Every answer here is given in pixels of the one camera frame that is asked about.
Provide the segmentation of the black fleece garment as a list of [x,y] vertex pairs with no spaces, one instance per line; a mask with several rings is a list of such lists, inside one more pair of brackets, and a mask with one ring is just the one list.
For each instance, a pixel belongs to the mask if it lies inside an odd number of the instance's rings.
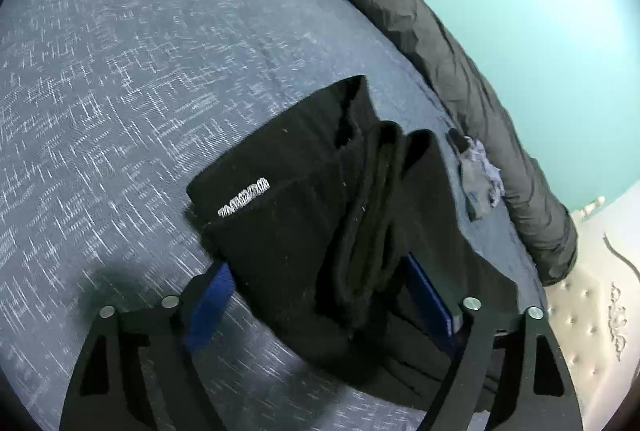
[[186,192],[252,313],[380,399],[430,407],[464,341],[463,299],[518,308],[461,232],[435,134],[380,119],[363,76],[283,111]]

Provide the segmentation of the cream tufted headboard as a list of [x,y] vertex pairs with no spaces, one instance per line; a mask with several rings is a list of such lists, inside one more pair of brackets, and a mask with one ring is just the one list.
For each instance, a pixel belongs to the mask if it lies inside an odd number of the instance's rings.
[[582,425],[602,430],[639,378],[639,198],[573,214],[577,261],[546,289]]

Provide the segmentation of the grey sock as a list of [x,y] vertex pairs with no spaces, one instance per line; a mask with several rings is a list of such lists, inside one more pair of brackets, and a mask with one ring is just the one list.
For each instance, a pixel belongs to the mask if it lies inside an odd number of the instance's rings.
[[458,158],[460,182],[469,218],[472,221],[479,220],[491,210],[491,181],[471,144],[458,130],[450,128],[447,139]]

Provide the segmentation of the light blue crumpled cloth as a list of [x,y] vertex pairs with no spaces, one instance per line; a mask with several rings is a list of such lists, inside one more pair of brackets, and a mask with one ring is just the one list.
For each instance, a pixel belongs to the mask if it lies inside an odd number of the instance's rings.
[[501,171],[489,161],[485,146],[479,139],[466,136],[466,140],[469,143],[472,160],[480,164],[489,180],[489,202],[491,206],[495,208],[498,206],[500,199],[506,193],[501,177]]

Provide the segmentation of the blue patterned bed sheet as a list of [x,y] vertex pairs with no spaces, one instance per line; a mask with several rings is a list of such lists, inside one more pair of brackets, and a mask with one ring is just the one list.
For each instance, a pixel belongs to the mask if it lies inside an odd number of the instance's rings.
[[99,309],[152,307],[212,263],[192,178],[358,74],[454,166],[442,102],[349,1],[4,0],[1,367],[42,429]]

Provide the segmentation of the dark grey rolled duvet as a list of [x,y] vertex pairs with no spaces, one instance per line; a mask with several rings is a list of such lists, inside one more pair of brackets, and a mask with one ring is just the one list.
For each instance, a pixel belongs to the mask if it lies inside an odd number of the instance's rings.
[[424,0],[349,0],[421,73],[449,117],[483,143],[501,172],[506,207],[546,287],[564,281],[578,257],[577,231],[510,113],[461,44]]

